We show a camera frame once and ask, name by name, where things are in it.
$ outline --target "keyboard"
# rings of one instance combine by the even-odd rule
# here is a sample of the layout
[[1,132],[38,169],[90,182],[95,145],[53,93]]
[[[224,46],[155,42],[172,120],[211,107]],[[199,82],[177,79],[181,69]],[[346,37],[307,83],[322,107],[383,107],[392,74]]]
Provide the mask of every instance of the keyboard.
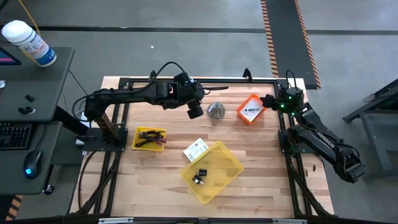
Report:
[[29,148],[33,136],[32,123],[0,121],[0,151]]

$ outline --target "butcher block tabletop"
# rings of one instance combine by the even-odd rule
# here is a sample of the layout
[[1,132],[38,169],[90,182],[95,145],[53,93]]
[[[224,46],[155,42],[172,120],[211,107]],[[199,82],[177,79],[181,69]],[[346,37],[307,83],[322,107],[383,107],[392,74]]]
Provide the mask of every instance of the butcher block tabletop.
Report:
[[[101,88],[117,88],[120,77],[104,77]],[[303,87],[303,81],[297,79]],[[145,83],[135,83],[134,87]],[[285,157],[280,152],[277,112],[267,109],[252,125],[236,115],[236,108],[251,94],[274,95],[272,84],[202,83],[203,86],[225,86],[212,91],[202,100],[204,115],[190,119],[188,107],[163,110],[161,106],[133,103],[129,107],[126,127],[127,146],[119,166],[111,215],[113,217],[216,217],[216,218],[293,218]],[[211,119],[207,107],[219,101],[226,109],[222,119]],[[113,106],[106,110],[111,118]],[[121,120],[123,106],[120,108]],[[164,150],[132,149],[136,128],[152,127],[167,132]],[[190,163],[183,150],[198,138],[208,146],[221,141],[243,164],[244,170],[208,204],[202,205],[180,177]],[[81,187],[82,204],[98,185],[104,153],[97,152],[89,161]],[[319,157],[302,154],[307,185],[324,208],[333,213],[325,170]],[[300,207],[303,197],[297,185]],[[104,191],[102,209],[108,188]],[[70,212],[78,210],[77,188]]]

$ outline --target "white bottle cap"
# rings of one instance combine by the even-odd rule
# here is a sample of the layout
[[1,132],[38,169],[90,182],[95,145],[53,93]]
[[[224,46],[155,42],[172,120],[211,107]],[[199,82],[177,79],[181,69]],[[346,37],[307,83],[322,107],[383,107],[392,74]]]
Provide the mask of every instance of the white bottle cap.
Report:
[[24,21],[12,21],[2,28],[1,34],[8,41],[18,43],[26,40],[32,34],[32,28]]

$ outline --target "small yellow tray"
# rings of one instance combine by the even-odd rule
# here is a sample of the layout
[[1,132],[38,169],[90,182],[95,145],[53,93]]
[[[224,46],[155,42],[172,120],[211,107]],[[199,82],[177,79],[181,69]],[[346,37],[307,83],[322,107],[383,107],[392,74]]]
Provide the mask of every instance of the small yellow tray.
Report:
[[162,146],[158,146],[156,144],[156,142],[150,142],[147,143],[141,147],[135,147],[135,145],[137,143],[143,142],[145,141],[145,139],[140,139],[138,137],[138,133],[140,132],[146,132],[146,131],[164,131],[163,133],[161,133],[161,135],[163,136],[163,138],[166,137],[166,130],[164,129],[160,129],[160,128],[145,128],[145,127],[138,127],[136,129],[136,134],[134,135],[134,140],[132,142],[132,148],[133,149],[140,149],[140,150],[151,150],[151,151],[163,151],[164,149],[164,144],[162,144]]
[[[202,177],[203,185],[198,185],[192,180],[199,169],[207,169],[207,176]],[[217,141],[182,169],[180,175],[200,202],[207,204],[242,171],[242,163],[221,141]]]

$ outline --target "gray concrete floor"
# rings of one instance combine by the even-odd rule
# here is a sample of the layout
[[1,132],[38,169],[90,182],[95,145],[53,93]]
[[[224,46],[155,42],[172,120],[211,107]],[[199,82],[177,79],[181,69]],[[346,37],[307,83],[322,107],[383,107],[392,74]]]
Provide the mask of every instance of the gray concrete floor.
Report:
[[[300,0],[308,29],[398,30],[395,0]],[[219,27],[263,28],[258,0],[86,0],[25,1],[38,24],[118,27]],[[11,1],[0,14],[0,23],[11,19],[29,22],[25,12]],[[249,67],[257,77],[271,77],[264,34],[42,32],[52,46],[72,46],[76,55],[71,71],[86,88],[97,90],[106,75],[148,75],[174,60],[194,76],[241,76]],[[370,93],[395,80],[398,36],[310,36],[321,90],[309,91],[309,100],[323,122],[355,146],[367,165],[378,169],[362,124],[341,119],[363,104]],[[177,71],[170,67],[164,75]],[[71,76],[63,89],[68,110],[83,92]],[[76,167],[59,167],[61,174]],[[326,163],[326,176],[335,212],[340,217],[397,222],[398,181],[358,181],[347,184]],[[52,182],[58,182],[55,176]],[[63,179],[49,197],[30,196],[20,217],[44,217],[65,213],[65,206],[48,203],[70,200],[72,188]],[[28,205],[47,203],[51,212],[29,210]]]

